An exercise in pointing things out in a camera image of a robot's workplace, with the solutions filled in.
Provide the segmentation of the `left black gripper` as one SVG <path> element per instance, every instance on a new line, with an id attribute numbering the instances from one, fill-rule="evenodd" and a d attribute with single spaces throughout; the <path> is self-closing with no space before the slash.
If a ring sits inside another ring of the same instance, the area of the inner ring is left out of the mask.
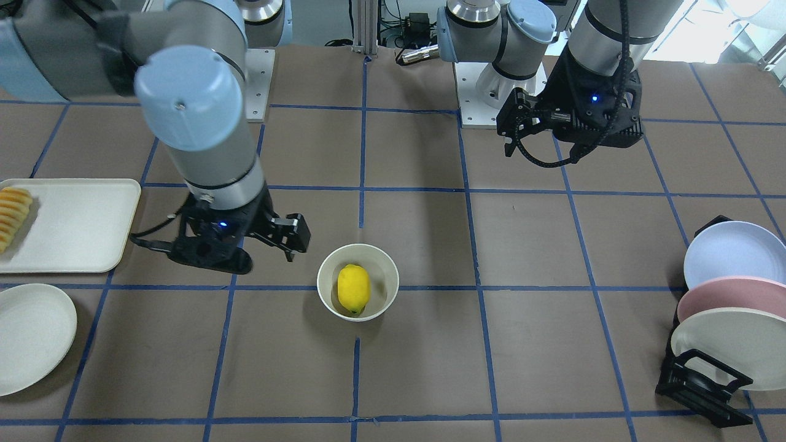
<path id="1" fill-rule="evenodd" d="M 554 133 L 640 133 L 641 81 L 632 58 L 612 56 L 611 72 L 596 73 L 562 51 L 539 95 L 512 89 L 496 117 L 507 158 L 521 153 L 520 136 Z"/>

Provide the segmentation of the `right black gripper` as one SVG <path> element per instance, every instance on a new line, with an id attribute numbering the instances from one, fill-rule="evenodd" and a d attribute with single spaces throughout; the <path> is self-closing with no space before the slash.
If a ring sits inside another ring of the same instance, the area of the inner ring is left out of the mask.
<path id="1" fill-rule="evenodd" d="M 206 244 L 239 247 L 242 238 L 252 238 L 284 252 L 292 263 L 295 254 L 305 254 L 311 244 L 311 229 L 300 213 L 277 217 L 273 210 L 268 184 L 249 203 L 236 209 L 218 210 L 192 194 L 186 196 L 179 210 L 179 249 Z"/>

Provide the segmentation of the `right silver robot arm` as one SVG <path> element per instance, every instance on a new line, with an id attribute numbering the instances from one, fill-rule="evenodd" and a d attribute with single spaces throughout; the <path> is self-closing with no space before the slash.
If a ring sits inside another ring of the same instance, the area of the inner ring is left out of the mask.
<path id="1" fill-rule="evenodd" d="M 255 238 L 288 261 L 306 252 L 301 214 L 278 215 L 247 127 L 250 48 L 291 36 L 289 1 L 12 1 L 2 18 L 2 88 L 31 103 L 137 98 L 189 188 L 173 241 L 129 235 L 180 264 L 244 274 Z"/>

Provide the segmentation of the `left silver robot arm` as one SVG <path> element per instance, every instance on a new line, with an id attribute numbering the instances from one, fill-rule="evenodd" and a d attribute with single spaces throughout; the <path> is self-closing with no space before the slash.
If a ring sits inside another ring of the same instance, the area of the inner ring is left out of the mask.
<path id="1" fill-rule="evenodd" d="M 485 92 L 499 112 L 505 156 L 542 168 L 578 163 L 598 147 L 627 149 L 645 134 L 638 64 L 679 1 L 588 1 L 543 90 L 538 75 L 558 18 L 540 1 L 448 1 L 438 10 L 440 58 L 485 63 Z"/>

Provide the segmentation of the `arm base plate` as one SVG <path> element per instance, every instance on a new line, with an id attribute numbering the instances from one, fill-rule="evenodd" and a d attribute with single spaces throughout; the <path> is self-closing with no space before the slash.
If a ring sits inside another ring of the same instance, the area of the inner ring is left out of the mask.
<path id="1" fill-rule="evenodd" d="M 523 80 L 502 76 L 489 63 L 454 63 L 454 73 L 463 128 L 496 128 L 496 117 L 513 88 L 534 97 L 547 84 L 543 64 L 534 76 Z"/>
<path id="2" fill-rule="evenodd" d="M 270 100 L 276 51 L 249 48 L 245 53 L 245 117 L 251 123 L 264 123 Z"/>

